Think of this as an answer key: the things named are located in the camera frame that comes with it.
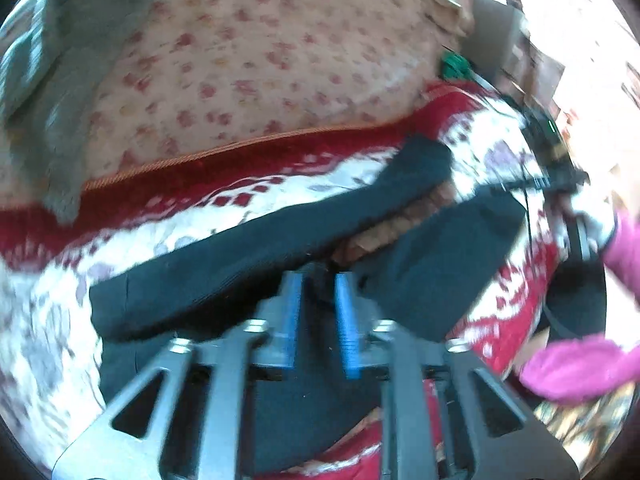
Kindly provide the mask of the pink sleeve right forearm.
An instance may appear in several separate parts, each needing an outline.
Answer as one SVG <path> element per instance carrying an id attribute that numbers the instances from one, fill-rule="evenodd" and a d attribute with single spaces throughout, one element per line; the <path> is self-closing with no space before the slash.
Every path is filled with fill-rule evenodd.
<path id="1" fill-rule="evenodd" d="M 634 295 L 640 298 L 640 230 L 639 222 L 626 214 L 616 212 L 615 229 L 602 252 L 604 264 Z"/>

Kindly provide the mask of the pink sleeve left forearm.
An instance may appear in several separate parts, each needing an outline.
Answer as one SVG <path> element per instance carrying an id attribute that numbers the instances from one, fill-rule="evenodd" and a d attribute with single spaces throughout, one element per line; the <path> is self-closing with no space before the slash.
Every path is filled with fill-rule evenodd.
<path id="1" fill-rule="evenodd" d="M 578 404 L 639 381 L 639 347 L 624 349 L 605 336 L 552 342 L 518 374 L 521 384 L 544 400 Z"/>

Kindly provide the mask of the right hand white glove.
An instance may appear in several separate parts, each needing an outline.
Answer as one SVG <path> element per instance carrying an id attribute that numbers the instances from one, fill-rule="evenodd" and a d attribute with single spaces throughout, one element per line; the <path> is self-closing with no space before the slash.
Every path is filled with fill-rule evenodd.
<path id="1" fill-rule="evenodd" d="M 602 188 L 583 185 L 570 195 L 560 198 L 560 207 L 570 218 L 582 219 L 588 242 L 593 245 L 601 260 L 617 230 L 617 217 L 612 197 Z"/>

